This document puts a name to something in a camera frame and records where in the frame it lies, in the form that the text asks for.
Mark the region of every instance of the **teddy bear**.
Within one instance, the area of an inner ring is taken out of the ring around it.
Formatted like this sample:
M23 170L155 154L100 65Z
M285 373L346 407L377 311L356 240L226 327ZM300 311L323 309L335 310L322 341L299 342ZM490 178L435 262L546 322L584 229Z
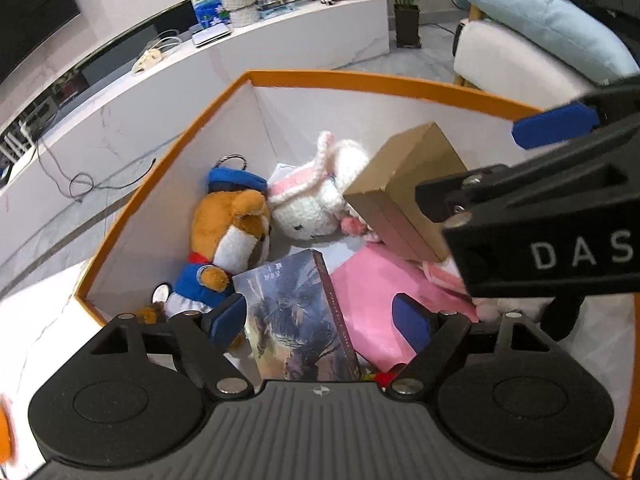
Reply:
M266 189L267 182L248 171L210 171L209 192L193 215L191 252L164 303L168 318L186 310L209 312L234 293L233 275L266 260Z
M311 240L336 231L374 237L343 194L369 163L353 140L334 143L331 132L318 137L316 158L296 168L268 189L274 223L289 238Z

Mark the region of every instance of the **light blue cushion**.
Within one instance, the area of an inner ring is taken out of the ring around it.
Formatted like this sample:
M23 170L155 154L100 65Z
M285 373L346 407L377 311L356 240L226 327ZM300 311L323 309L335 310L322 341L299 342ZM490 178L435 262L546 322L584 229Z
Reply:
M467 1L593 82L640 72L620 38L568 0Z

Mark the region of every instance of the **keychain ring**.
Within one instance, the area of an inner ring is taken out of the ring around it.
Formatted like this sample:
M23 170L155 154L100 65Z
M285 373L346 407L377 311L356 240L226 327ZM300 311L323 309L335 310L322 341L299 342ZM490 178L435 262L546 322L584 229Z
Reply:
M220 165L224 164L226 161L231 160L232 158L239 158L240 160L242 160L242 170L246 170L246 159L244 158L243 155L240 155L239 153L233 153L231 155L227 155L222 157L214 166L214 168L218 168L220 167Z

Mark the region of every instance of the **plush toy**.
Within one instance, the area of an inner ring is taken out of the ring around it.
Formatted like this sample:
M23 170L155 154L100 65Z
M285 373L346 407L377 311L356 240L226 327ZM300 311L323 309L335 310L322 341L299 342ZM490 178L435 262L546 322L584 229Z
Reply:
M233 292L231 276L258 266L269 252L266 181L244 170L213 168L209 193L191 226L191 253L164 304L167 317L206 313Z
M135 314L138 321L142 324L153 325L155 323L162 323L164 321L164 303L152 303L135 311L133 314Z
M538 322L544 308L551 302L551 298L470 298L453 258L441 263L423 262L422 270L434 285L466 296L475 304L480 321L496 321L505 312L517 310L530 320Z
M310 240L333 233L374 235L344 200L343 193L369 163L353 140L334 143L330 132L318 138L316 158L269 187L273 221L289 238Z

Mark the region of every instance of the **brown box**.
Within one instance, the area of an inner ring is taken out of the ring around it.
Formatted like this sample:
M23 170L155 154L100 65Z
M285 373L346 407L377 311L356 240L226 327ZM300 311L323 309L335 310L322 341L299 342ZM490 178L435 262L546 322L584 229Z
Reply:
M415 187L464 171L438 125L424 124L391 137L344 197L398 256L439 262L447 257L447 245L440 224L423 215L415 203Z

